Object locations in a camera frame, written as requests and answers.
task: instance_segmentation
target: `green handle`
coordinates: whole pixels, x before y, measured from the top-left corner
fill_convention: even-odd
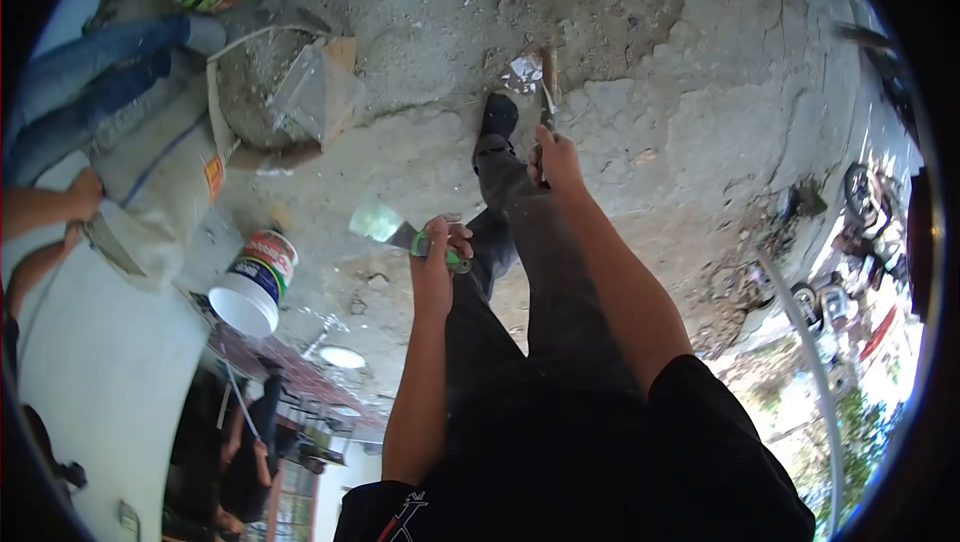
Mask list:
[[[426,236],[425,232],[420,232],[414,236],[414,241],[410,244],[410,254],[415,257],[426,258],[427,252],[430,250],[430,238]],[[472,262],[466,257],[460,256],[459,253],[446,249],[446,268],[454,273],[469,273],[471,271]]]

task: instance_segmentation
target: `black shirt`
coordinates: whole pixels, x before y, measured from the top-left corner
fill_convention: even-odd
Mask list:
[[[252,446],[242,445],[226,472],[220,478],[220,505],[244,523],[258,521],[270,498],[270,486],[260,483],[257,456]],[[277,455],[273,448],[267,455],[270,479],[277,474]]]
[[[411,486],[342,501],[335,542],[810,540],[814,518],[750,417],[694,356],[646,404],[558,389],[498,394],[450,424],[447,457]]]

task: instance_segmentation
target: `concrete floor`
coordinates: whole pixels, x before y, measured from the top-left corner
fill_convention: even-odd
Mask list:
[[[105,0],[100,19],[168,9]],[[830,30],[853,20],[850,0],[247,0],[222,21],[236,37],[301,9],[356,37],[359,123],[290,173],[230,171],[177,283],[206,291],[243,236],[281,223],[300,264],[276,335],[302,350],[326,332],[360,352],[360,373],[320,367],[383,412],[412,319],[409,274],[401,252],[350,234],[350,215],[369,195],[416,225],[483,209],[470,166],[483,99],[526,34],[565,44],[557,129],[578,142],[590,191],[670,291],[698,350],[739,332],[743,310],[711,296],[710,281],[744,260],[771,199],[847,164],[858,52]],[[525,149],[539,99],[517,103],[513,141]],[[787,277],[822,227],[800,224]],[[521,346],[527,304],[517,265],[492,305]]]

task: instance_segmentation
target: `tire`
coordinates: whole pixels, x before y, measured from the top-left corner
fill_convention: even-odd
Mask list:
[[[790,293],[806,319],[807,328],[812,333],[819,332],[824,326],[824,312],[820,308],[816,290],[804,282],[798,282],[790,288]]]
[[[882,190],[878,189],[877,182],[872,177],[870,169],[867,168],[864,164],[853,163],[847,169],[846,173],[843,176],[843,193],[846,198],[846,214],[849,215],[853,221],[862,225],[866,228],[872,227],[877,223],[877,219],[880,218],[877,215],[877,211],[870,209],[865,211],[864,202],[865,198],[863,197],[863,192],[860,191],[863,185],[863,179],[866,179],[866,193],[869,196],[876,196],[881,194]]]

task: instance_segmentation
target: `white bucket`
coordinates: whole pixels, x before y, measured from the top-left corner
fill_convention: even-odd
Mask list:
[[[272,230],[257,232],[210,288],[210,306],[234,330],[267,337],[277,329],[278,304],[299,260],[286,237]]]

